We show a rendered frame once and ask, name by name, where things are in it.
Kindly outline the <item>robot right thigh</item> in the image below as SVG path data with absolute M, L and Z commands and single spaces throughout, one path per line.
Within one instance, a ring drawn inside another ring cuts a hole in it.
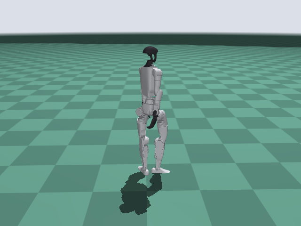
M 153 110 L 152 110 L 152 114 L 153 114 Z M 167 118 L 166 118 L 166 114 L 163 110 L 159 110 L 159 115 L 157 117 L 157 128 L 158 128 L 158 132 L 160 134 L 160 137 L 156 138 L 154 141 L 154 145 L 156 143 L 156 141 L 161 140 L 163 142 L 163 145 L 166 141 L 166 137 L 167 137 L 167 130 L 168 130 L 168 123 L 167 123 Z

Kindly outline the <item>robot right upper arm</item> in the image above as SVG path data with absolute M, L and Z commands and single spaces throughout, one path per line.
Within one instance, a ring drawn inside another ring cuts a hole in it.
M 162 70 L 157 68 L 153 68 L 152 70 L 153 70 L 152 75 L 154 77 L 154 95 L 156 96 L 158 90 L 161 90 L 160 85 L 161 85 Z

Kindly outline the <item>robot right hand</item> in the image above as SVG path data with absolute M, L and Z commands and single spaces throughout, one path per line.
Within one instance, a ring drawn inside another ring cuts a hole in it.
M 156 115 L 157 114 L 157 111 L 156 110 L 154 110 L 153 111 L 153 119 L 152 119 L 152 121 L 151 121 L 151 124 L 150 124 L 150 126 L 148 126 L 147 128 L 148 129 L 151 129 L 151 128 L 153 128 L 154 127 L 154 125 L 156 124 L 156 121 L 157 121 L 157 117 L 158 117 L 158 115 Z

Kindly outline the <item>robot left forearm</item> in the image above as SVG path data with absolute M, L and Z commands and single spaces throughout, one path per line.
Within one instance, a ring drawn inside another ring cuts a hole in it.
M 141 89 L 141 94 L 142 94 L 142 89 Z M 143 103 L 145 103 L 145 100 L 147 99 L 147 96 L 144 96 L 143 94 L 142 94 L 142 102 Z

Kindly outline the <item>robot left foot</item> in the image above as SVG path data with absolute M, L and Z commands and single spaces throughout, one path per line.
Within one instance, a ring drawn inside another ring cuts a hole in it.
M 148 169 L 145 168 L 145 170 L 143 170 L 143 167 L 142 166 L 138 166 L 138 169 L 144 174 L 144 175 L 149 175 L 149 171 Z

